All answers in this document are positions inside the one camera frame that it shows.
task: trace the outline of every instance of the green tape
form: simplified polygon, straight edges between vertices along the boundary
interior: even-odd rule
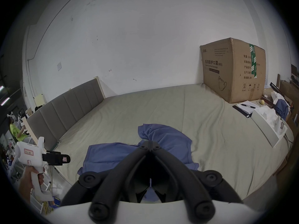
[[[254,46],[249,44],[250,53],[251,53],[251,74],[256,78],[256,57]]]

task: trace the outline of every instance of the gray headboard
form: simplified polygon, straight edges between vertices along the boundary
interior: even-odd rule
[[[27,121],[37,138],[45,138],[45,149],[52,150],[67,130],[103,100],[98,81],[93,79],[51,100]]]

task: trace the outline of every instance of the hand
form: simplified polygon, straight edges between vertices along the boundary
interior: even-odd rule
[[[24,169],[23,176],[20,179],[20,185],[19,185],[19,192],[27,202],[30,202],[30,191],[33,188],[33,184],[31,181],[31,172],[38,174],[38,171],[33,166],[26,166]],[[38,176],[39,184],[42,185],[44,182],[43,174],[38,174],[37,176]]]

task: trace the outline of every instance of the blue garment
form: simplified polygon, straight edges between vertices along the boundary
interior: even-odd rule
[[[283,99],[279,99],[276,102],[274,109],[277,112],[277,114],[279,114],[280,117],[282,117],[284,121],[286,121],[286,117],[289,113],[289,107],[288,104]]]
[[[140,138],[156,141],[162,148],[170,152],[189,169],[197,170],[198,163],[194,163],[191,157],[192,140],[187,136],[166,125],[143,124],[138,127]],[[141,140],[138,145],[127,145],[124,143],[95,144],[88,147],[88,151],[83,162],[83,167],[78,170],[78,174],[88,171],[102,172],[114,168],[128,154],[133,152],[143,144]],[[148,201],[158,200],[152,188],[149,188],[144,195]]]

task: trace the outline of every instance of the wall outlet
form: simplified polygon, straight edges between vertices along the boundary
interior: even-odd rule
[[[57,69],[58,69],[58,71],[60,71],[60,69],[61,69],[61,62],[58,63]]]

